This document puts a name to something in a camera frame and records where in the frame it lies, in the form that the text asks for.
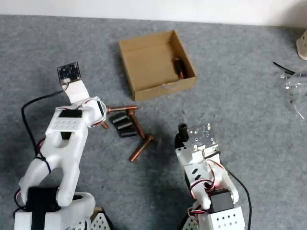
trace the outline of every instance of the black cable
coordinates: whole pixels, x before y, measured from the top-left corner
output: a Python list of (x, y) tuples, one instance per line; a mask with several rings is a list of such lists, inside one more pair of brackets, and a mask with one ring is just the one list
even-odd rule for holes
[(16, 204), (18, 207), (23, 208), (23, 206), (21, 206), (21, 205), (18, 203), (18, 201), (17, 201), (17, 194), (18, 194), (19, 192), (20, 192), (20, 188), (17, 189), (17, 191), (16, 191), (15, 194), (14, 194), (14, 201), (15, 201), (15, 204)]
[(60, 91), (57, 91), (57, 92), (54, 92), (54, 93), (51, 93), (51, 94), (48, 94), (48, 95), (45, 95), (45, 96), (37, 97), (37, 98), (35, 98), (33, 100), (30, 100), (29, 102), (24, 104), (23, 107), (21, 108), (21, 116), (23, 117), (24, 126), (25, 126), (25, 128), (26, 128), (26, 130), (27, 130), (27, 132), (29, 134), (30, 139), (31, 139), (31, 142), (32, 142), (32, 145), (33, 145), (33, 148), (34, 148), (34, 152), (35, 152), (35, 158), (40, 159), (40, 160), (42, 160), (42, 161), (44, 161), (46, 163), (46, 165), (48, 167), (48, 170), (49, 170), (49, 173), (51, 173), (50, 165), (49, 165), (48, 161), (46, 160), (46, 158), (43, 156), (43, 154), (40, 152), (40, 150), (37, 148), (37, 144), (36, 144), (34, 135), (33, 135), (32, 131), (31, 131), (29, 125), (28, 125), (28, 122), (27, 122), (27, 120), (25, 118), (24, 109), (27, 106), (33, 104), (34, 102), (38, 102), (40, 100), (43, 100), (43, 99), (46, 99), (46, 98), (50, 98), (50, 97), (54, 97), (56, 95), (59, 95), (60, 93), (62, 93), (62, 92), (67, 90), (68, 85), (69, 84), (67, 84), (67, 87), (64, 90), (60, 90)]
[(18, 207), (14, 212), (13, 212), (13, 218), (15, 218), (15, 214), (17, 211), (19, 210), (24, 210), (24, 206), (23, 207)]
[(208, 159), (208, 158), (210, 158), (210, 157), (215, 156), (216, 154), (221, 154), (221, 151), (216, 151), (216, 152), (210, 154), (209, 156), (206, 156), (206, 157), (205, 157), (205, 160)]
[(290, 75), (294, 75), (294, 74), (295, 74), (294, 71), (289, 70), (289, 69), (287, 69), (287, 68), (285, 68), (285, 67), (283, 67), (283, 66), (277, 64), (275, 61), (273, 62), (273, 64), (276, 65), (277, 67), (282, 68), (283, 70), (285, 70), (285, 73), (288, 73), (288, 74), (290, 74)]
[(252, 213), (252, 206), (251, 206), (251, 200), (250, 200), (250, 195), (249, 195), (249, 192), (248, 192), (248, 189), (245, 187), (245, 185), (232, 173), (229, 171), (229, 169), (224, 165), (224, 168), (228, 171), (228, 173), (236, 180), (238, 181), (238, 183), (244, 188), (245, 192), (246, 192), (246, 195), (248, 197), (248, 206), (249, 206), (249, 215), (248, 215), (248, 229), (247, 230), (250, 230), (250, 225), (251, 225), (251, 213)]

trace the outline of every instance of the open cardboard box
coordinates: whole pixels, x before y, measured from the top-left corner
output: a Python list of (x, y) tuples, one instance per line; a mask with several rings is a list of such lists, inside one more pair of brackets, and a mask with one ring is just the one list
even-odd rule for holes
[[(145, 100), (192, 88), (196, 74), (176, 31), (150, 34), (119, 42), (133, 99)], [(174, 70), (173, 58), (185, 65), (185, 79)]]

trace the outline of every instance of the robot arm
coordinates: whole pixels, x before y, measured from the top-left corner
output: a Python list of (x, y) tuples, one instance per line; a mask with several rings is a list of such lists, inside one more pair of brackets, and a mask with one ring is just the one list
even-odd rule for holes
[[(94, 197), (89, 193), (75, 193), (88, 128), (104, 122), (107, 109), (98, 97), (89, 97), (77, 63), (59, 67), (58, 73), (71, 105), (56, 108), (46, 137), (37, 146), (40, 157), (32, 160), (20, 180), (21, 198), (26, 205), (16, 212), (14, 229), (97, 230), (103, 227), (110, 230), (104, 212), (98, 213), (91, 223)], [(55, 168), (63, 170), (60, 186), (36, 187)]]
[(244, 230), (239, 195), (220, 162), (211, 125), (187, 128), (180, 124), (175, 138), (176, 155), (182, 165), (192, 198), (182, 229)]
[(55, 168), (63, 169), (63, 178), (56, 197), (58, 205), (66, 207), (72, 202), (79, 178), (79, 163), (87, 139), (88, 127), (95, 126), (106, 119), (106, 106), (98, 97), (80, 97), (78, 91), (80, 85), (83, 85), (81, 80), (69, 84), (67, 88), (69, 91), (65, 92), (71, 101), (76, 98), (73, 92), (78, 92), (81, 101), (70, 106), (56, 108), (46, 130), (46, 138), (41, 145), (40, 152), (47, 162), (35, 158), (20, 181), (21, 197), (24, 203), (27, 202), (28, 189), (39, 185), (49, 175), (46, 163), (49, 164), (51, 171)]

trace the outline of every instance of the black rubber cylinder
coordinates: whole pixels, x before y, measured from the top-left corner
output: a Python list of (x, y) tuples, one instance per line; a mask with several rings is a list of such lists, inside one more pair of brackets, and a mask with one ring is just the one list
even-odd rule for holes
[(189, 135), (188, 135), (188, 126), (185, 123), (180, 123), (178, 125), (178, 131), (180, 135), (180, 139), (183, 142), (186, 142), (189, 140)]
[(121, 138), (133, 137), (138, 135), (135, 127), (129, 127), (119, 130), (119, 136)]
[(114, 124), (118, 130), (121, 130), (126, 127), (132, 126), (132, 121), (130, 119), (124, 119)]
[(127, 119), (126, 113), (118, 113), (111, 117), (112, 124)]
[(174, 68), (175, 68), (175, 72), (176, 74), (180, 74), (184, 72), (184, 64), (182, 60), (175, 60), (174, 61)]

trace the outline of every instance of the copper pipe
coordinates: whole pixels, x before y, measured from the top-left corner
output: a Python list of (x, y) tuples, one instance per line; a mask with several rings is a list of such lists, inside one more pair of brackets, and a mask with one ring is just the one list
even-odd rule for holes
[(139, 135), (141, 136), (141, 138), (144, 139), (145, 138), (145, 134), (144, 134), (144, 131), (143, 131), (143, 129), (142, 129), (138, 119), (135, 116), (135, 110), (134, 109), (129, 109), (128, 110), (128, 115), (133, 120), (133, 123), (134, 123), (134, 125), (136, 126), (136, 128), (137, 128), (137, 130), (139, 132)]
[(125, 106), (125, 107), (106, 107), (106, 112), (109, 114), (111, 112), (115, 111), (123, 111), (123, 110), (128, 110), (128, 109), (137, 109), (138, 107), (136, 105), (131, 105), (131, 106)]
[(149, 142), (151, 142), (153, 139), (154, 137), (151, 134), (147, 135), (144, 143), (135, 150), (135, 152), (130, 156), (129, 161), (134, 162), (140, 153), (144, 150), (144, 148), (146, 148)]
[(180, 78), (180, 79), (184, 79), (183, 72), (180, 72), (180, 73), (179, 73), (179, 78)]
[(104, 129), (108, 129), (108, 128), (109, 128), (108, 124), (107, 124), (105, 121), (101, 122), (100, 125), (101, 125)]

